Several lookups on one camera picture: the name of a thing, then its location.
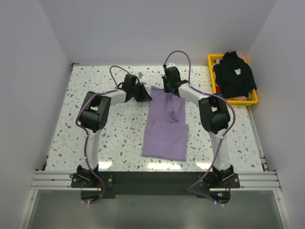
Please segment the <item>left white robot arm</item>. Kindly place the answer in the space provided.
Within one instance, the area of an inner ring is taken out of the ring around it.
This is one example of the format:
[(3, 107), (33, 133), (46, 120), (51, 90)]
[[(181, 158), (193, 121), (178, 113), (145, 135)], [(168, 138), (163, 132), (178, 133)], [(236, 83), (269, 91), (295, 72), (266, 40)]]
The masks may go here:
[(104, 93), (87, 92), (76, 118), (76, 125), (86, 132), (84, 161), (77, 167), (77, 174), (82, 176), (81, 180), (86, 186), (94, 187), (99, 181), (99, 139), (102, 129), (107, 124), (110, 107), (131, 99), (137, 102), (152, 100), (139, 78), (129, 73), (115, 90)]

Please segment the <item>purple t-shirt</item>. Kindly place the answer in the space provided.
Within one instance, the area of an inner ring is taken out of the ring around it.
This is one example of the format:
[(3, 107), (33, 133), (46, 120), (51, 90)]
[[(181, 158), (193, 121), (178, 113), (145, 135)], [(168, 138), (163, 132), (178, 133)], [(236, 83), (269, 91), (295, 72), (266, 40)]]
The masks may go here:
[(150, 96), (142, 156), (185, 162), (189, 130), (186, 99), (155, 86), (151, 87)]

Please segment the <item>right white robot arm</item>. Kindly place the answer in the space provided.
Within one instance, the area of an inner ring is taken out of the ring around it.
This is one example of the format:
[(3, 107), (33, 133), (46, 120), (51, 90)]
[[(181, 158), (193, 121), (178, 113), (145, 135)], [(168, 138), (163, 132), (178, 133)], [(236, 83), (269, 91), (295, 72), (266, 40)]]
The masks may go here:
[(234, 173), (233, 164), (229, 158), (226, 134), (233, 126), (229, 124), (231, 117), (227, 101), (221, 94), (210, 94), (195, 89), (187, 80), (182, 80), (176, 66), (163, 65), (163, 85), (166, 93), (172, 93), (184, 98), (199, 108), (200, 121), (210, 136), (213, 150), (211, 167), (213, 184), (224, 187), (229, 182), (229, 174)]

